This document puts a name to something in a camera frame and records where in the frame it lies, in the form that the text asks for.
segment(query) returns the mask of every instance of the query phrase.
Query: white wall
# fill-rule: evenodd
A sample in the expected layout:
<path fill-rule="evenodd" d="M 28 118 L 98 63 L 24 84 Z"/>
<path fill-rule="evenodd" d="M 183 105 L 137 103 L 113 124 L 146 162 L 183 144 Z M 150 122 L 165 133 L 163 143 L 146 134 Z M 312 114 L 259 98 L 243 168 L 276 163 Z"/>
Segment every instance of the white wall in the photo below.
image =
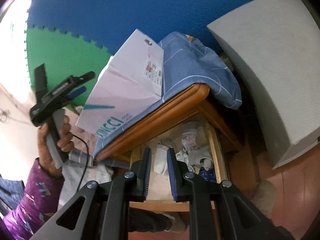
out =
<path fill-rule="evenodd" d="M 34 159 L 38 157 L 37 128 L 0 90 L 0 109 L 9 110 L 10 116 L 30 125 L 8 120 L 0 122 L 0 174 L 4 179 L 23 180 L 26 185 Z"/>
<path fill-rule="evenodd" d="M 0 83 L 20 102 L 27 99 L 30 90 L 26 51 L 30 5 L 31 0 L 15 0 L 0 22 Z"/>

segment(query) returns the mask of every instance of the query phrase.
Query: blue blanket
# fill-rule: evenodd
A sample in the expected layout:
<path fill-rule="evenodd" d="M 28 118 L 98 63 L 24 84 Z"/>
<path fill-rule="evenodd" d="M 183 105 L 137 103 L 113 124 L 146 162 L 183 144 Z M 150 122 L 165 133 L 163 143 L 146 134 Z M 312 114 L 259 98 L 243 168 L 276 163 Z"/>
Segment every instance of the blue blanket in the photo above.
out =
<path fill-rule="evenodd" d="M 212 49 L 198 39 L 190 39 L 187 35 L 173 32 L 160 41 L 164 49 L 162 98 L 108 137 L 99 138 L 94 156 L 133 124 L 194 83 L 208 85 L 214 97 L 226 107 L 240 107 L 240 87 L 231 71 Z"/>

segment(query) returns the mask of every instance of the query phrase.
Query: metal screw head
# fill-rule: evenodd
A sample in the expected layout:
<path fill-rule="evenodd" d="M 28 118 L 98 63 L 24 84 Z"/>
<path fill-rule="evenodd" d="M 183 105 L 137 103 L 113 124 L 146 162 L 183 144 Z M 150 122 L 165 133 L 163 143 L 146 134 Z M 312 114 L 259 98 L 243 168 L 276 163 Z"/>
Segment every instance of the metal screw head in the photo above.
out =
<path fill-rule="evenodd" d="M 134 172 L 132 172 L 132 171 L 127 171 L 127 172 L 124 174 L 124 176 L 125 176 L 127 179 L 132 178 L 132 177 L 134 176 Z"/>
<path fill-rule="evenodd" d="M 145 39 L 144 41 L 145 41 L 148 45 L 152 46 L 152 42 L 151 42 L 151 41 L 149 41 L 149 40 L 147 40 L 147 39 Z"/>
<path fill-rule="evenodd" d="M 195 176 L 195 174 L 194 174 L 193 172 L 191 172 L 191 171 L 188 171 L 188 172 L 186 172 L 186 173 L 184 174 L 184 176 L 185 176 L 187 179 L 192 179 L 192 178 Z"/>
<path fill-rule="evenodd" d="M 223 187 L 231 187 L 231 186 L 232 186 L 232 183 L 231 183 L 230 180 L 224 180 L 224 181 L 222 182 L 222 186 L 223 186 Z"/>
<path fill-rule="evenodd" d="M 97 187 L 98 185 L 98 182 L 94 181 L 94 180 L 90 180 L 88 183 L 87 183 L 87 187 L 88 188 L 95 188 Z"/>

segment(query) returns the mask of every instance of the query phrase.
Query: black cable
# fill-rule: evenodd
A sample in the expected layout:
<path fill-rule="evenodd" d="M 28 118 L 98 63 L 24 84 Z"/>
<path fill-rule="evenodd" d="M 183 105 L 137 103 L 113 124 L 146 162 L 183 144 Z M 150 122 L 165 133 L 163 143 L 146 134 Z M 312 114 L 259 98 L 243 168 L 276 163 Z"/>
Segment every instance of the black cable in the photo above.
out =
<path fill-rule="evenodd" d="M 76 192 L 78 192 L 78 190 L 80 189 L 80 186 L 81 186 L 81 183 L 82 183 L 84 174 L 85 174 L 85 172 L 86 172 L 86 170 L 87 170 L 87 167 L 88 167 L 88 162 L 89 162 L 89 147 L 88 147 L 87 143 L 86 143 L 84 140 L 82 140 L 80 137 L 78 137 L 78 136 L 76 136 L 76 135 L 74 135 L 74 134 L 73 134 L 73 137 L 76 137 L 77 139 L 79 139 L 80 141 L 82 141 L 82 142 L 85 144 L 85 146 L 87 147 L 87 160 L 86 160 L 86 162 L 85 162 L 85 167 L 84 167 L 84 170 L 83 170 L 81 179 L 80 179 L 80 181 L 79 181 L 79 184 L 78 184 L 78 187 L 77 187 L 77 190 L 76 190 Z"/>

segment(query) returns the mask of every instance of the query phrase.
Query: purple shirt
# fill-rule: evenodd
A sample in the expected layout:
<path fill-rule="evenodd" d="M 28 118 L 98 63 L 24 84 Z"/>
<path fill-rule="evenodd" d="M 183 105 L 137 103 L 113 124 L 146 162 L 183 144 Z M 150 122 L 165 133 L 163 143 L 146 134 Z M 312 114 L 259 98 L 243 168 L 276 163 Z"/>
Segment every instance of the purple shirt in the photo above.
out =
<path fill-rule="evenodd" d="M 28 240 L 57 211 L 63 182 L 63 177 L 50 177 L 42 170 L 39 161 L 35 160 L 24 197 L 16 210 L 8 213 L 3 219 L 3 223 L 16 240 Z M 2 221 L 0 235 L 5 235 L 6 230 L 1 224 Z"/>

